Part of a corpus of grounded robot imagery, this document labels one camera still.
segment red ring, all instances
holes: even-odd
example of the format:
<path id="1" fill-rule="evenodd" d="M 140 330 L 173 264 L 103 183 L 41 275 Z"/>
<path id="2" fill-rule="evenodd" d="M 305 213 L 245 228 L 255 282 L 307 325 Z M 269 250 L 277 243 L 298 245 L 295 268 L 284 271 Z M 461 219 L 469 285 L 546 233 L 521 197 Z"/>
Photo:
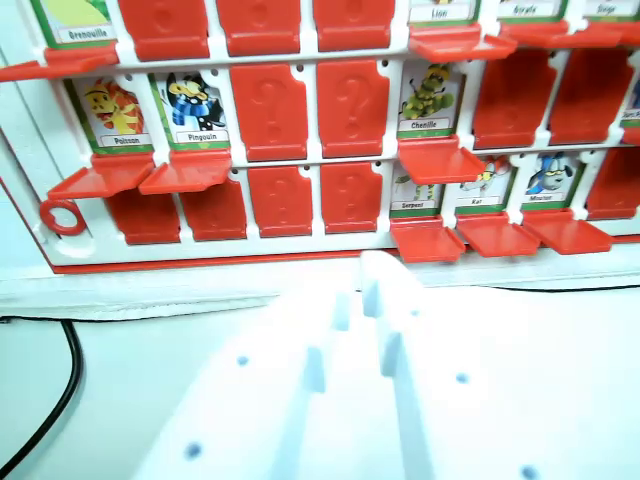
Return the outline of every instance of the red ring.
<path id="1" fill-rule="evenodd" d="M 56 223 L 56 217 L 51 213 L 53 208 L 64 208 L 70 211 L 76 217 L 76 224 L 73 227 L 63 227 Z M 87 224 L 82 218 L 78 206 L 70 200 L 45 200 L 40 204 L 40 219 L 49 227 L 49 230 L 58 235 L 75 236 L 80 235 L 87 228 Z"/>

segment red tab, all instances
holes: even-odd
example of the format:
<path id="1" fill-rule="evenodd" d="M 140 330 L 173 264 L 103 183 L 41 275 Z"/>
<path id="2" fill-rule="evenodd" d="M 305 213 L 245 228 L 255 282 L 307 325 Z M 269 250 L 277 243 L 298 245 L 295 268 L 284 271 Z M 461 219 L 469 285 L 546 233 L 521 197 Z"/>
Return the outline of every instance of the red tab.
<path id="1" fill-rule="evenodd" d="M 90 73 L 97 68 L 119 62 L 115 43 L 104 47 L 45 50 L 47 65 L 36 61 L 0 68 L 0 83 L 35 78 L 62 78 Z"/>
<path id="2" fill-rule="evenodd" d="M 607 139 L 633 75 L 627 56 L 625 49 L 571 53 L 549 118 L 551 144 Z"/>
<path id="3" fill-rule="evenodd" d="M 306 89 L 289 65 L 231 67 L 231 81 L 247 159 L 306 158 Z"/>
<path id="4" fill-rule="evenodd" d="M 640 128 L 638 127 L 625 128 L 622 141 L 624 143 L 628 143 L 629 145 L 640 145 Z"/>
<path id="5" fill-rule="evenodd" d="M 566 20 L 550 23 L 511 23 L 502 25 L 500 36 L 516 40 L 521 45 L 541 48 L 615 47 L 622 36 L 613 30 L 605 29 L 588 28 L 573 34 L 567 33 L 568 31 L 569 24 Z"/>
<path id="6" fill-rule="evenodd" d="M 81 168 L 49 191 L 51 200 L 107 198 L 136 188 L 153 170 L 151 154 L 93 155 L 92 168 Z"/>
<path id="7" fill-rule="evenodd" d="M 318 49 L 328 52 L 386 48 L 394 11 L 395 0 L 315 0 Z"/>
<path id="8" fill-rule="evenodd" d="M 608 252 L 613 239 L 570 210 L 524 212 L 522 226 L 561 255 Z"/>
<path id="9" fill-rule="evenodd" d="M 298 167 L 251 168 L 247 175 L 261 237 L 311 235 L 311 180 Z"/>
<path id="10" fill-rule="evenodd" d="M 300 0 L 217 0 L 229 55 L 300 51 Z"/>
<path id="11" fill-rule="evenodd" d="M 589 219 L 632 218 L 640 205 L 640 148 L 612 148 L 589 198 Z"/>
<path id="12" fill-rule="evenodd" d="M 509 223 L 505 213 L 462 215 L 456 228 L 483 257 L 535 255 L 540 246 L 540 240 L 531 233 Z"/>
<path id="13" fill-rule="evenodd" d="M 105 202 L 129 245 L 180 242 L 180 220 L 171 195 L 142 195 L 133 189 Z"/>
<path id="14" fill-rule="evenodd" d="M 143 195 L 202 192 L 227 180 L 231 168 L 228 148 L 171 152 L 171 163 L 158 167 L 140 185 Z"/>
<path id="15" fill-rule="evenodd" d="M 389 79 L 375 60 L 318 64 L 318 128 L 322 156 L 381 155 Z"/>
<path id="16" fill-rule="evenodd" d="M 181 193 L 180 201 L 196 241 L 247 238 L 240 183 L 227 180 L 202 192 Z"/>
<path id="17" fill-rule="evenodd" d="M 523 49 L 487 62 L 473 118 L 476 148 L 533 144 L 556 78 L 548 58 L 545 50 Z"/>
<path id="18" fill-rule="evenodd" d="M 479 24 L 409 29 L 409 50 L 434 63 L 495 60 L 516 50 L 515 40 L 486 35 Z"/>
<path id="19" fill-rule="evenodd" d="M 416 185 L 473 182 L 485 169 L 482 160 L 458 147 L 455 135 L 434 140 L 399 140 L 398 158 Z"/>
<path id="20" fill-rule="evenodd" d="M 370 163 L 322 165 L 320 182 L 326 233 L 377 229 L 382 176 L 371 170 Z"/>
<path id="21" fill-rule="evenodd" d="M 141 61 L 209 57 L 204 0 L 119 0 L 119 4 Z"/>
<path id="22" fill-rule="evenodd" d="M 455 262 L 464 243 L 437 218 L 391 220 L 391 236 L 405 263 Z"/>

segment pingouin label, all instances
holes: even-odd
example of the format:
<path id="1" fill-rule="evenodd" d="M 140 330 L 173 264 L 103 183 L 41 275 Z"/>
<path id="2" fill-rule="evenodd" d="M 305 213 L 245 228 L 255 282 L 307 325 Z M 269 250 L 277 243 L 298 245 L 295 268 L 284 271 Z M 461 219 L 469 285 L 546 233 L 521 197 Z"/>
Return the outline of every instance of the pingouin label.
<path id="1" fill-rule="evenodd" d="M 149 75 L 162 125 L 174 150 L 229 147 L 220 90 L 197 72 Z"/>

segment cartoon character illustration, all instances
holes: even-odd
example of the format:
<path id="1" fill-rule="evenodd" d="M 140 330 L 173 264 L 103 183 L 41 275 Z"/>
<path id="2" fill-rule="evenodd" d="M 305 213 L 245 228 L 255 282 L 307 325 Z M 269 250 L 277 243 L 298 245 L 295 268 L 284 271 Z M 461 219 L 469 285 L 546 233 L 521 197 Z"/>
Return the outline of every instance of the cartoon character illustration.
<path id="1" fill-rule="evenodd" d="M 84 94 L 89 109 L 105 128 L 116 129 L 120 135 L 142 133 L 144 118 L 136 97 L 120 88 L 116 82 L 102 78 Z"/>
<path id="2" fill-rule="evenodd" d="M 451 93 L 445 91 L 444 82 L 451 76 L 449 64 L 434 63 L 429 66 L 420 87 L 416 89 L 412 78 L 409 85 L 413 89 L 413 95 L 402 104 L 402 114 L 408 120 L 428 117 L 434 113 L 453 105 L 454 98 Z"/>
<path id="3" fill-rule="evenodd" d="M 109 23 L 105 0 L 44 0 L 49 13 L 65 27 Z"/>
<path id="4" fill-rule="evenodd" d="M 569 165 L 564 165 L 564 152 L 558 152 L 553 157 L 545 155 L 542 157 L 542 165 L 529 180 L 527 195 L 541 193 L 544 190 L 558 190 L 564 181 L 573 176 L 573 169 Z"/>
<path id="5" fill-rule="evenodd" d="M 224 111 L 220 101 L 206 92 L 207 84 L 199 74 L 186 75 L 178 81 L 175 74 L 167 77 L 167 99 L 173 107 L 173 123 L 185 125 L 186 117 L 196 121 L 196 130 L 213 130 L 213 127 L 224 127 L 222 120 Z"/>
<path id="6" fill-rule="evenodd" d="M 511 166 L 509 165 L 509 161 L 507 157 L 504 155 L 494 159 L 493 157 L 489 157 L 487 164 L 484 168 L 484 172 L 482 172 L 474 182 L 464 182 L 460 184 L 460 188 L 465 192 L 470 190 L 475 190 L 476 188 L 480 189 L 480 196 L 484 196 L 493 180 L 496 176 L 504 175 L 509 171 Z"/>
<path id="7" fill-rule="evenodd" d="M 409 175 L 402 175 L 396 178 L 396 181 L 395 181 L 396 193 L 398 193 L 398 188 L 400 187 L 400 185 L 407 183 L 409 180 L 411 180 L 411 177 Z M 427 198 L 423 198 L 423 199 L 420 198 L 420 195 L 422 194 L 422 187 L 427 187 Z M 433 200 L 434 187 L 435 187 L 434 185 L 416 185 L 416 192 L 413 196 L 413 199 L 414 200 Z"/>

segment character card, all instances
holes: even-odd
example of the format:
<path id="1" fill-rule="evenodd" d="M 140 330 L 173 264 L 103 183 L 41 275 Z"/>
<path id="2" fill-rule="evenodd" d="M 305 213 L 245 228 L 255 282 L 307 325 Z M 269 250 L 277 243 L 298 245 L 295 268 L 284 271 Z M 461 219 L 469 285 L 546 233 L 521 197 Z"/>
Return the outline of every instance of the character card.
<path id="1" fill-rule="evenodd" d="M 65 87 L 94 152 L 153 150 L 137 98 L 113 78 L 74 78 Z"/>
<path id="2" fill-rule="evenodd" d="M 108 44 L 116 38 L 106 0 L 31 0 L 50 47 Z"/>
<path id="3" fill-rule="evenodd" d="M 564 15 L 567 0 L 500 0 L 498 18 L 507 23 L 553 22 Z"/>
<path id="4" fill-rule="evenodd" d="M 508 158 L 488 156 L 481 160 L 485 163 L 484 172 L 475 181 L 460 184 L 456 213 L 501 212 L 507 205 L 515 178 Z"/>
<path id="5" fill-rule="evenodd" d="M 622 114 L 622 127 L 640 127 L 640 80 L 636 82 L 629 104 Z"/>
<path id="6" fill-rule="evenodd" d="M 542 153 L 527 185 L 523 210 L 566 208 L 582 176 L 583 164 L 577 153 Z"/>
<path id="7" fill-rule="evenodd" d="M 478 18 L 479 7 L 480 0 L 411 0 L 409 22 L 414 26 L 464 25 Z"/>
<path id="8" fill-rule="evenodd" d="M 229 134 L 220 92 L 199 73 L 149 75 L 162 124 L 176 150 L 227 148 Z"/>
<path id="9" fill-rule="evenodd" d="M 589 20 L 629 22 L 638 20 L 640 0 L 587 0 L 585 17 Z"/>
<path id="10" fill-rule="evenodd" d="M 442 203 L 443 185 L 416 185 L 400 162 L 393 167 L 391 218 L 437 215 Z"/>
<path id="11" fill-rule="evenodd" d="M 405 62 L 398 138 L 446 137 L 454 133 L 463 78 L 451 63 Z"/>

